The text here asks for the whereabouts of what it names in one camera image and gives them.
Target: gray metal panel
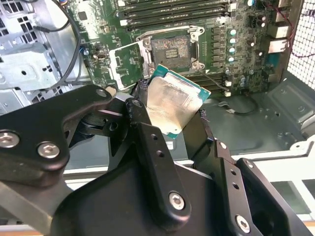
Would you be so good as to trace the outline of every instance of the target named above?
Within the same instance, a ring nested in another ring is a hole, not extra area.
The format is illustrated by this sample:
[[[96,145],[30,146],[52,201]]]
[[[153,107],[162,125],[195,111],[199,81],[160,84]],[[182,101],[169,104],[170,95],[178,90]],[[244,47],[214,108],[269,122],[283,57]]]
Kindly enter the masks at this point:
[[[264,95],[257,94],[256,98],[260,100]],[[227,101],[238,112],[252,109],[252,103],[243,96],[234,96]],[[217,104],[210,99],[202,108],[207,111],[213,135],[229,147],[232,155],[287,150],[294,143],[276,125],[279,117],[270,110],[260,109],[249,116],[236,116]]]
[[[66,17],[56,7],[51,0],[40,0],[32,4],[37,17],[40,19],[38,25],[55,29],[63,26],[66,22]],[[72,58],[75,48],[75,38],[71,27],[67,27],[60,32],[45,34],[45,43],[50,45],[51,53],[54,55],[55,60],[58,62],[62,74],[66,71],[70,60]],[[77,59],[75,67],[67,81],[73,81],[78,75],[79,59]],[[85,65],[82,64],[81,78],[83,80],[90,80]]]

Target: bolt head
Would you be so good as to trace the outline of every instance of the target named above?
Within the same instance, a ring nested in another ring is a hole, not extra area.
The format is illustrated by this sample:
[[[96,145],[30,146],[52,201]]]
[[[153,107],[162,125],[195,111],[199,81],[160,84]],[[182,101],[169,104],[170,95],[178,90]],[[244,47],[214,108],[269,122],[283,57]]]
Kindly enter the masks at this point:
[[[247,220],[242,217],[241,215],[237,215],[235,217],[237,225],[241,228],[241,230],[248,234],[251,231],[250,225],[248,224]]]
[[[305,111],[305,107],[300,106],[300,107],[298,108],[298,110],[299,110],[299,112],[304,112],[304,111]]]
[[[246,163],[250,168],[254,168],[254,165],[250,161],[246,161]]]
[[[175,193],[175,192],[170,193],[169,201],[176,210],[184,209],[184,206],[185,206],[184,199],[178,193]]]
[[[220,145],[222,148],[227,149],[227,146],[224,143],[220,142]]]
[[[0,148],[13,148],[20,142],[19,136],[11,132],[0,133]]]
[[[53,143],[43,143],[38,147],[38,154],[45,158],[55,158],[59,155],[59,148]]]

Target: ram slot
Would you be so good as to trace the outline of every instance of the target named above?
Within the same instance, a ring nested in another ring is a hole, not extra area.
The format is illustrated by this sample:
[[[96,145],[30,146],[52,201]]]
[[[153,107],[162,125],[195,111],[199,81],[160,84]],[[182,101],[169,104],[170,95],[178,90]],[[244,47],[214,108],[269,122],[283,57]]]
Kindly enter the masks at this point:
[[[181,6],[187,3],[199,3],[200,0],[158,0],[144,3],[137,3],[124,7],[122,11],[127,11],[129,14],[139,11],[155,10],[163,7]]]
[[[226,11],[222,10],[219,12],[206,12],[206,13],[198,13],[198,14],[178,14],[172,15],[169,17],[161,17],[161,18],[153,18],[150,20],[143,20],[143,21],[133,21],[133,20],[125,20],[122,26],[127,27],[128,31],[138,30],[141,28],[151,27],[151,26],[164,26],[168,24],[175,24],[179,22],[188,22],[192,20],[201,20],[201,19],[208,19],[208,18],[215,18],[215,17],[224,17],[226,15]]]
[[[210,10],[210,9],[220,9],[224,8],[224,5],[226,3],[217,3],[217,4],[209,4],[208,1],[203,1],[199,4],[196,3],[189,3],[185,5],[181,5],[178,7],[164,7],[160,9],[155,10],[148,10],[148,11],[141,11],[141,12],[134,12],[131,14],[128,14],[127,12],[124,12],[123,15],[127,17],[128,19],[134,19],[134,20],[140,20],[140,19],[147,19],[148,17],[161,17],[161,16],[167,16],[172,14],[179,14],[179,13],[187,13],[187,12],[193,12],[193,11],[202,11],[202,10]]]

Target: green circuit board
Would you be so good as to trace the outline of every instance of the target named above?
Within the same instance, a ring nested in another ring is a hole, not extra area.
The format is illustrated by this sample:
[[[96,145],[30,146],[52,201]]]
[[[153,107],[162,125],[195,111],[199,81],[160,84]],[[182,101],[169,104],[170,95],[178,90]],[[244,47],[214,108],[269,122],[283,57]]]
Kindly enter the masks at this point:
[[[199,71],[223,86],[229,80],[232,94],[265,91],[262,72],[273,65],[261,43],[270,13],[253,2],[231,2],[72,0],[67,8],[80,26],[84,64],[97,85],[125,90],[162,64],[219,96],[222,89]]]

